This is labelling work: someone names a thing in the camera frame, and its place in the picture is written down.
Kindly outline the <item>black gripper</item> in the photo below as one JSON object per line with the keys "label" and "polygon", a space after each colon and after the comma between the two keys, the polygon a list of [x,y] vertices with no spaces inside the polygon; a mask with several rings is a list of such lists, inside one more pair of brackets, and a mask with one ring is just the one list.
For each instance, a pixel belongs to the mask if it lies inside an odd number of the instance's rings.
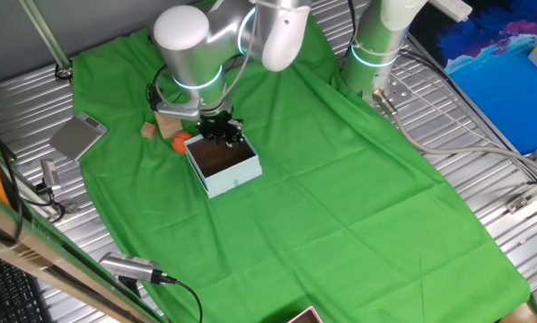
{"label": "black gripper", "polygon": [[234,119],[230,112],[222,111],[212,117],[202,116],[197,123],[197,130],[215,145],[219,145],[220,136],[224,136],[225,144],[233,148],[242,141],[242,124],[241,119]]}

